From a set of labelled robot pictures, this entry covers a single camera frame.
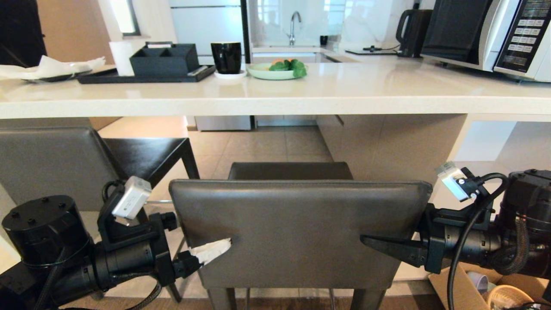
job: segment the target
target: window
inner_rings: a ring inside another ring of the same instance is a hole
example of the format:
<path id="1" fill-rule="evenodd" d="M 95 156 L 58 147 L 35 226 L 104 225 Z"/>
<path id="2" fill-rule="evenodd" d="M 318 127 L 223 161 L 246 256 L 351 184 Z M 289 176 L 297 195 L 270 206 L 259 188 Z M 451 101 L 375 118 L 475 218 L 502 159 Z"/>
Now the window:
<path id="1" fill-rule="evenodd" d="M 123 36 L 141 35 L 132 0 L 110 0 Z"/>

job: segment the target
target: black tray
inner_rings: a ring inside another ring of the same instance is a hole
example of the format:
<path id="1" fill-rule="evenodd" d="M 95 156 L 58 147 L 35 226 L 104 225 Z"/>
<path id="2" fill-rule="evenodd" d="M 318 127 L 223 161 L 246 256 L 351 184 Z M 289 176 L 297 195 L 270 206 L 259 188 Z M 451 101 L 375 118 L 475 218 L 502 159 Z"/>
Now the black tray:
<path id="1" fill-rule="evenodd" d="M 147 77 L 147 76 L 133 76 L 133 77 L 121 77 L 117 73 L 117 69 L 109 69 L 100 71 L 85 76 L 77 77 L 80 84 L 113 84 L 113 83 L 193 83 L 210 76 L 216 71 L 215 66 L 208 66 L 196 76 L 183 76 L 183 77 Z"/>

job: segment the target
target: paper towel roll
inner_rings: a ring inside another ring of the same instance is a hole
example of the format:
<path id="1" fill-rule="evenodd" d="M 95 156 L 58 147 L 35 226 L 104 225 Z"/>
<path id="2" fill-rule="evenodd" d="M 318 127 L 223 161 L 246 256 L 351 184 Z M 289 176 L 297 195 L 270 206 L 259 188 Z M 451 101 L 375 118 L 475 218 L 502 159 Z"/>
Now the paper towel roll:
<path id="1" fill-rule="evenodd" d="M 115 66 L 117 66 L 117 72 L 120 76 L 134 76 L 134 70 L 130 64 L 130 56 L 134 53 L 132 51 L 132 45 L 130 42 L 109 42 L 111 48 L 111 54 L 115 60 Z"/>

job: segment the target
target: tile floor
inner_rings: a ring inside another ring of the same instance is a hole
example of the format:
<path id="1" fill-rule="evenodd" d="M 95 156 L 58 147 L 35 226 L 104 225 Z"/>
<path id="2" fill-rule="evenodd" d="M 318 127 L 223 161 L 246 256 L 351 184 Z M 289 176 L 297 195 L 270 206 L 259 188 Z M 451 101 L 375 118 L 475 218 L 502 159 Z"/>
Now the tile floor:
<path id="1" fill-rule="evenodd" d="M 202 179 L 227 179 L 234 162 L 332 162 L 333 159 L 316 127 L 264 127 L 251 132 L 187 131 L 183 117 L 123 117 L 103 128 L 105 138 L 118 137 L 189 137 Z M 187 178 L 179 162 L 155 187 L 151 200 L 170 200 L 168 183 Z M 173 211 L 172 205 L 147 205 L 150 213 Z M 183 238 L 177 229 L 167 234 L 171 253 Z M 207 298 L 197 274 L 179 279 L 177 286 L 184 298 Z M 110 290 L 111 297 L 146 297 L 154 280 L 138 278 Z M 434 294 L 427 281 L 397 281 L 388 296 Z M 237 289 L 238 298 L 245 289 Z M 348 297 L 352 290 L 335 290 L 337 297 Z M 317 288 L 252 288 L 251 297 L 328 297 L 327 289 Z M 163 290 L 160 297 L 168 298 Z"/>

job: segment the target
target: white countertop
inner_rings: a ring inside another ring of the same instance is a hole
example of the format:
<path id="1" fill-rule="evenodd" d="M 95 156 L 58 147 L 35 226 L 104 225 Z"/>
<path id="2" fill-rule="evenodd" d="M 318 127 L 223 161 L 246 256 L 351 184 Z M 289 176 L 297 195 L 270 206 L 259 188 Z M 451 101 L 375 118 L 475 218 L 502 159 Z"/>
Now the white countertop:
<path id="1" fill-rule="evenodd" d="M 514 81 L 393 56 L 311 63 L 305 78 L 199 83 L 28 84 L 0 81 L 0 118 L 146 115 L 538 114 L 551 84 Z"/>

